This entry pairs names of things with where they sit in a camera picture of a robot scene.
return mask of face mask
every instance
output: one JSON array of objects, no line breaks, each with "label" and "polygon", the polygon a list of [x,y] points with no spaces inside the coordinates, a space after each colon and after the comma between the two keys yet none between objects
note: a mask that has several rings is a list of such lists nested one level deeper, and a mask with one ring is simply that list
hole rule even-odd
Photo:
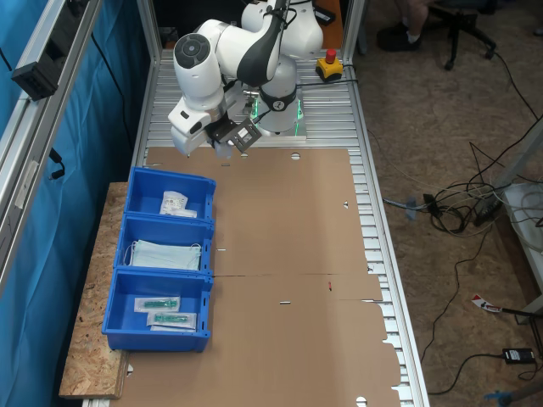
[{"label": "face mask", "polygon": [[202,248],[199,244],[191,247],[166,246],[138,240],[125,252],[132,250],[130,264],[138,267],[155,267],[163,269],[198,270]]}]

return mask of person's leg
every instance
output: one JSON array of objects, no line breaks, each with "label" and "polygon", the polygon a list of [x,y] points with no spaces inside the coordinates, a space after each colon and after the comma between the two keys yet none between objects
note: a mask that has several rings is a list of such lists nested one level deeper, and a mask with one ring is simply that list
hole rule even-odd
[{"label": "person's leg", "polygon": [[428,18],[428,5],[432,0],[407,0],[407,18],[409,19],[409,35],[420,37],[423,32],[423,25]]},{"label": "person's leg", "polygon": [[409,7],[407,6],[407,0],[394,0],[396,3],[396,7],[398,8],[398,11],[400,12],[401,22],[404,23],[405,26],[408,26],[409,23]]}]

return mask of blue bin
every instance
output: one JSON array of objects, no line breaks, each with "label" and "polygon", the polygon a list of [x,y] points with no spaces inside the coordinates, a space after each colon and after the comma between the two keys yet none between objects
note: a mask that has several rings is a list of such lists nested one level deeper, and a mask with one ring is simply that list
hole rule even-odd
[{"label": "blue bin", "polygon": [[[127,350],[202,352],[210,339],[208,326],[213,278],[195,274],[115,269],[102,333],[109,347]],[[134,312],[134,298],[181,297],[180,312],[198,314],[196,332],[151,331],[147,313]]]},{"label": "blue bin", "polygon": [[128,214],[175,217],[160,215],[164,191],[175,191],[187,197],[186,209],[197,212],[194,219],[212,222],[211,206],[215,187],[215,181],[202,176],[132,167],[125,211]]},{"label": "blue bin", "polygon": [[[144,240],[169,246],[192,246],[197,243],[202,248],[199,270],[162,269],[169,272],[202,273],[211,276],[211,239],[215,227],[212,223],[186,220],[175,216],[158,217],[124,214],[120,225],[114,267],[130,263],[130,246],[133,242]],[[148,270],[148,267],[129,266],[133,270]]]}]

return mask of particle board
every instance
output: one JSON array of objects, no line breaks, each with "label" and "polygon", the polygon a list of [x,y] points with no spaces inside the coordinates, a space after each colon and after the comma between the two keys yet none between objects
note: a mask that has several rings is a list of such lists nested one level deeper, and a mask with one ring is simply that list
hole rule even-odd
[{"label": "particle board", "polygon": [[109,186],[64,366],[60,397],[120,397],[126,375],[127,352],[111,350],[101,330],[127,186],[125,182]]}]

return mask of cardboard sheet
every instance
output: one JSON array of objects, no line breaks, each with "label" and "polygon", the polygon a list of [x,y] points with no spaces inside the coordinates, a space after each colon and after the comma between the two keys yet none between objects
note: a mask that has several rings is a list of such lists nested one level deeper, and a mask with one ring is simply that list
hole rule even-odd
[{"label": "cardboard sheet", "polygon": [[175,148],[148,151],[150,168],[217,181],[214,275],[357,274],[362,297],[381,299],[378,278],[367,274],[348,152],[251,148],[248,155],[220,160],[211,148],[190,158]]},{"label": "cardboard sheet", "polygon": [[134,372],[110,405],[354,407],[362,396],[399,407],[381,309],[352,287],[355,276],[217,277],[205,351],[131,354]]},{"label": "cardboard sheet", "polygon": [[112,407],[400,405],[381,309],[362,301],[381,290],[346,150],[150,148],[147,165],[217,181],[211,339],[201,354],[131,354]]}]

